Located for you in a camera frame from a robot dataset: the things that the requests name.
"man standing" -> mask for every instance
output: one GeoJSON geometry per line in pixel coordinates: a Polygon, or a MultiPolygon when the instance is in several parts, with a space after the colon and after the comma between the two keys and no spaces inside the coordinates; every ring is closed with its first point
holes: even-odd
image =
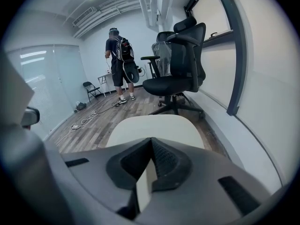
{"type": "Polygon", "coordinates": [[[126,98],[124,98],[123,91],[121,88],[121,86],[123,86],[123,78],[125,78],[128,84],[131,100],[135,100],[135,96],[133,94],[133,83],[127,79],[123,70],[123,62],[117,59],[117,45],[119,40],[122,40],[122,37],[119,36],[118,29],[109,29],[109,38],[106,41],[105,47],[105,58],[109,58],[109,56],[112,54],[112,80],[114,86],[116,87],[116,91],[119,95],[118,104],[123,104],[126,102],[126,98]]]}

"black and white sneaker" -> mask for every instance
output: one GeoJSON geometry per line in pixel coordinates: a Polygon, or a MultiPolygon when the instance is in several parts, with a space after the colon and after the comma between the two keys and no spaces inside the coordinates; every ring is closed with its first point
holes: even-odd
{"type": "Polygon", "coordinates": [[[119,100],[118,100],[119,105],[123,104],[123,103],[126,103],[126,102],[127,102],[126,98],[124,98],[123,100],[121,98],[119,98],[119,100]]]}

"folding chair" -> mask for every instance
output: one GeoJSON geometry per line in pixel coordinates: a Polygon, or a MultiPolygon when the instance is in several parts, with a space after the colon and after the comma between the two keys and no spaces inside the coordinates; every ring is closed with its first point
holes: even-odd
{"type": "Polygon", "coordinates": [[[86,92],[88,93],[89,101],[91,98],[89,94],[91,94],[95,99],[97,99],[97,97],[99,97],[102,94],[102,92],[99,91],[100,87],[96,88],[91,82],[84,82],[83,86],[85,87],[86,92]]]}

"shirt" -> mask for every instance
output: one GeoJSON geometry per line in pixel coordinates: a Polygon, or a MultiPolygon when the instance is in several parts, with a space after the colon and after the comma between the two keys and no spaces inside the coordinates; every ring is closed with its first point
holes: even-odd
{"type": "Polygon", "coordinates": [[[111,51],[112,55],[112,66],[117,65],[117,46],[118,46],[118,41],[116,40],[122,40],[121,36],[117,36],[116,38],[110,37],[106,41],[106,46],[105,46],[105,51],[111,51]]]}

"black shorts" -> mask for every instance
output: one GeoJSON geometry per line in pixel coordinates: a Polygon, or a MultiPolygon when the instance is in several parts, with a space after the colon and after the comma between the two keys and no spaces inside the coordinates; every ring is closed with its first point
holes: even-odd
{"type": "Polygon", "coordinates": [[[127,83],[131,83],[123,70],[123,63],[120,60],[117,60],[117,65],[112,65],[112,80],[113,85],[115,87],[121,87],[123,86],[123,78],[125,78],[125,81],[127,83]]]}

